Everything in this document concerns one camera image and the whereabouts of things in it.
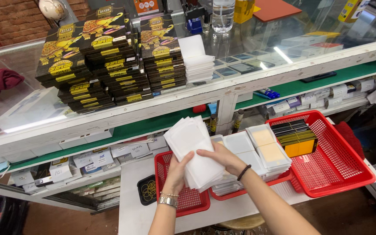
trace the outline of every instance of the watch strap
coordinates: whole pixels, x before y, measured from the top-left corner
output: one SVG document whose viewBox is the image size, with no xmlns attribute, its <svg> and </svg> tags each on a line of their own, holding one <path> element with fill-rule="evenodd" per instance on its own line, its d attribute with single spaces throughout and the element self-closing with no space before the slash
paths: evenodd
<svg viewBox="0 0 376 235">
<path fill-rule="evenodd" d="M 178 201 L 173 199 L 173 198 L 170 198 L 170 197 L 166 197 L 166 196 L 161 196 L 159 198 L 159 203 L 161 204 L 168 204 L 168 205 L 171 205 L 175 208 L 178 208 Z"/>
</svg>

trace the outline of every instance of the braided leather bracelet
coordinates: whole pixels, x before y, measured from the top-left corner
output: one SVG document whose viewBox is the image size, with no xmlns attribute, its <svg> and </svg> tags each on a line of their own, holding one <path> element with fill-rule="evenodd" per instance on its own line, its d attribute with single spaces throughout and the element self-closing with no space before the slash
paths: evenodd
<svg viewBox="0 0 376 235">
<path fill-rule="evenodd" d="M 243 174 L 249 169 L 249 168 L 251 168 L 252 167 L 252 165 L 247 165 L 244 169 L 243 169 L 243 171 L 240 173 L 240 175 L 239 175 L 239 177 L 237 178 L 237 181 L 240 181 L 240 179 L 242 178 L 242 176 L 243 176 Z"/>
</svg>

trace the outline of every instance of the bracelet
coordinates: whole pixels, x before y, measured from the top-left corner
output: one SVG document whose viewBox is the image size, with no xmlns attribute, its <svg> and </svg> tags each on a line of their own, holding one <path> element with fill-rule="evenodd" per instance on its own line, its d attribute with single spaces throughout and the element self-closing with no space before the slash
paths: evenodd
<svg viewBox="0 0 376 235">
<path fill-rule="evenodd" d="M 252 167 L 252 165 L 247 165 L 244 169 L 243 169 L 243 171 L 240 173 L 240 175 L 239 175 L 239 177 L 237 178 L 237 181 L 240 181 L 240 179 L 242 178 L 242 176 L 243 176 L 243 174 L 249 169 L 249 168 L 251 168 Z"/>
<path fill-rule="evenodd" d="M 160 194 L 163 194 L 163 195 L 166 195 L 166 196 L 175 196 L 175 197 L 179 197 L 179 195 L 173 195 L 173 194 L 164 193 L 164 192 L 160 192 Z"/>
</svg>

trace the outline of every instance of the plastic bottle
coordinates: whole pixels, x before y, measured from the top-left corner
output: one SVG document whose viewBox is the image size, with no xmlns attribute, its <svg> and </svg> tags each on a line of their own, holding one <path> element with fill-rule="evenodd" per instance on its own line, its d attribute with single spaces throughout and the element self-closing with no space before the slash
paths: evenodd
<svg viewBox="0 0 376 235">
<path fill-rule="evenodd" d="M 233 27 L 236 0 L 213 0 L 212 27 L 216 33 L 227 33 Z"/>
</svg>

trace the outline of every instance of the yellow box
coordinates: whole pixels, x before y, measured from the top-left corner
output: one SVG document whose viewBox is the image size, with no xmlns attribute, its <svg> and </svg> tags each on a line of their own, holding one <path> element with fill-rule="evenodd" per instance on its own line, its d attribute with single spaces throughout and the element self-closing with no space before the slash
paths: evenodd
<svg viewBox="0 0 376 235">
<path fill-rule="evenodd" d="M 242 24 L 252 18 L 255 0 L 236 0 L 234 4 L 234 22 Z"/>
</svg>

